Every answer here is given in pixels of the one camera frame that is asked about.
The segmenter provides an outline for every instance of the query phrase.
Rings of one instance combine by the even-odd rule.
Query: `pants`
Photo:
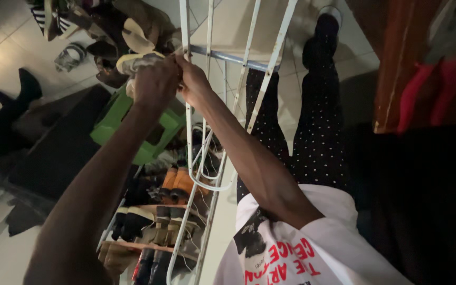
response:
[[[309,73],[302,82],[302,108],[293,140],[293,155],[288,154],[277,120],[277,73],[271,77],[251,134],[282,161],[298,184],[325,185],[347,192],[349,174],[340,133],[343,117],[339,103],[339,77],[332,58],[335,47],[332,48],[333,43],[325,46],[324,39],[317,29],[304,50]],[[249,70],[246,128],[264,75],[264,72]],[[237,203],[247,194],[249,191],[239,177]]]

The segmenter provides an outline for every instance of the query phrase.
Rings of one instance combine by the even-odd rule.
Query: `metal frame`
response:
[[[214,56],[215,58],[219,58],[219,59],[223,59],[223,60],[227,60],[227,61],[231,61],[231,62],[238,62],[238,63],[242,64],[241,76],[240,76],[239,84],[237,87],[237,95],[235,96],[235,102],[231,109],[233,114],[235,114],[237,103],[238,103],[238,100],[240,97],[240,92],[243,88],[244,74],[246,72],[247,67],[249,66],[250,68],[255,68],[258,70],[265,71],[265,77],[263,78],[262,86],[260,88],[260,92],[258,94],[256,104],[255,104],[254,110],[251,115],[251,119],[250,119],[248,127],[247,127],[248,133],[251,133],[251,131],[253,129],[254,122],[256,121],[259,109],[262,105],[263,97],[265,95],[267,87],[269,86],[270,78],[272,76],[272,73],[275,71],[277,58],[279,57],[279,53],[283,46],[286,32],[288,30],[288,26],[291,21],[291,17],[293,16],[293,12],[295,10],[297,1],[298,0],[289,0],[288,1],[288,6],[286,7],[286,11],[284,13],[284,18],[281,23],[281,27],[279,29],[279,34],[275,41],[273,52],[270,56],[269,64],[267,66],[263,66],[262,64],[258,64],[256,62],[251,62],[248,60],[249,52],[250,52],[250,48],[251,48],[251,42],[252,42],[252,38],[254,35],[254,28],[256,27],[257,16],[258,16],[258,11],[259,11],[259,7],[261,4],[261,0],[256,0],[255,6],[254,6],[253,16],[252,16],[252,20],[251,20],[250,29],[249,29],[249,36],[248,36],[247,45],[246,45],[246,51],[244,54],[244,58],[241,61],[239,61],[240,58],[230,56],[230,55],[224,55],[222,53],[216,53],[215,51],[211,50],[212,23],[213,23],[213,17],[214,17],[214,15],[213,15],[214,14],[213,13],[214,12],[213,11],[214,10],[214,1],[209,0],[209,16],[208,16],[208,26],[207,26],[207,48],[205,49],[205,55],[207,56],[207,66],[206,66],[207,79],[209,79],[209,75],[210,75],[209,73],[210,73],[211,56]],[[194,48],[195,51],[200,51],[200,53],[202,53],[202,49],[198,48],[198,47],[190,46],[190,44],[189,44],[189,3],[188,3],[188,0],[179,0],[179,5],[180,5],[180,20],[181,20],[181,26],[182,26],[182,48],[184,50],[184,55],[186,57],[186,60],[190,61],[189,53],[192,51],[191,48]],[[224,65],[224,80],[225,80],[224,100],[226,103],[226,66],[225,65]],[[237,172],[234,171],[234,173],[231,177],[230,183],[228,183],[227,186],[220,187],[221,179],[223,177],[222,173],[224,171],[225,163],[226,163],[226,152],[223,151],[221,165],[220,165],[220,168],[218,171],[219,174],[218,174],[218,176],[215,177],[215,179],[216,179],[215,186],[213,187],[211,185],[206,185],[199,181],[200,175],[203,175],[206,178],[210,178],[203,174],[203,167],[204,167],[205,158],[207,156],[206,154],[208,151],[208,146],[210,144],[210,140],[212,139],[213,133],[211,130],[209,132],[209,134],[206,135],[207,127],[206,127],[206,120],[204,119],[203,120],[203,134],[202,134],[202,139],[203,139],[202,148],[201,148],[200,152],[198,153],[198,155],[196,156],[196,158],[193,160],[191,112],[192,112],[191,106],[188,103],[186,103],[188,168],[189,168],[189,176],[191,177],[191,179],[193,179],[194,185],[193,185],[193,189],[191,191],[190,197],[189,197],[189,201],[187,203],[186,212],[184,213],[183,222],[179,229],[177,242],[175,243],[173,253],[172,253],[172,258],[170,260],[170,264],[168,265],[167,285],[171,285],[171,282],[172,282],[172,280],[171,280],[172,271],[173,271],[173,268],[175,265],[175,260],[177,259],[177,255],[179,252],[179,248],[180,248],[182,239],[184,237],[187,218],[189,216],[189,211],[191,210],[191,207],[193,205],[194,194],[196,192],[197,187],[201,186],[206,189],[213,190],[215,192],[214,192],[214,195],[213,195],[213,198],[211,201],[209,216],[207,217],[207,222],[206,222],[206,227],[205,227],[205,231],[204,231],[202,246],[200,248],[198,262],[197,262],[196,268],[194,270],[194,284],[195,285],[197,285],[200,281],[200,275],[202,272],[203,261],[205,259],[206,247],[208,244],[210,230],[212,227],[212,220],[214,218],[215,208],[216,208],[217,200],[219,197],[219,191],[224,191],[224,190],[229,189],[231,187],[232,183],[234,182],[235,177],[237,176]],[[199,165],[196,175],[193,175],[194,174],[193,165],[197,162],[200,154],[202,155],[202,158],[200,160],[200,165]]]

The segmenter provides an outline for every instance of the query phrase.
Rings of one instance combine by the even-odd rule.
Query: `green plastic object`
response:
[[[133,99],[126,96],[126,87],[123,86],[112,96],[104,112],[100,115],[101,120],[91,132],[91,138],[96,143],[104,145],[116,132],[132,104]],[[186,107],[179,100],[174,99],[161,115],[159,124],[143,142],[133,164],[144,165],[157,158],[185,124]]]

